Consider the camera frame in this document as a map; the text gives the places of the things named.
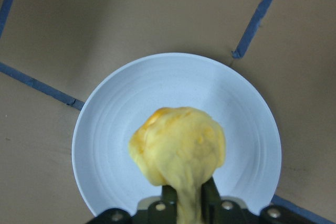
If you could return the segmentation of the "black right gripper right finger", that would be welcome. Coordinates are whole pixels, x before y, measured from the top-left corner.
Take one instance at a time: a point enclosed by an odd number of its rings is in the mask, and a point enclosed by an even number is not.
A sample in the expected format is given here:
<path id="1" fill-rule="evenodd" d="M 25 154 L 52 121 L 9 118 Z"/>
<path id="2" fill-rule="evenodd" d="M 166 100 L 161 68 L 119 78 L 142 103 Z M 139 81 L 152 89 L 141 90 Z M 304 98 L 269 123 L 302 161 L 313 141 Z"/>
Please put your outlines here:
<path id="1" fill-rule="evenodd" d="M 219 203 L 221 197 L 217 190 L 214 179 L 211 177 L 201 187 L 201 202 L 202 206 L 209 206 Z"/>

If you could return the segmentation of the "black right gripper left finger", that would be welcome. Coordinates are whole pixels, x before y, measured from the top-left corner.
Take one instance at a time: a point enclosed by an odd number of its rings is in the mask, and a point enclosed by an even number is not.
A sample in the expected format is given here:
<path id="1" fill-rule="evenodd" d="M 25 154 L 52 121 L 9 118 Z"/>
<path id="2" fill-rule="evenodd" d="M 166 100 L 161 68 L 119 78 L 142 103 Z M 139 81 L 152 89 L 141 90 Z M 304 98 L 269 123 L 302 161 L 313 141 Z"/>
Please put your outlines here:
<path id="1" fill-rule="evenodd" d="M 170 205 L 176 205 L 178 200 L 176 190 L 169 185 L 162 186 L 161 200 L 164 202 L 168 202 Z"/>

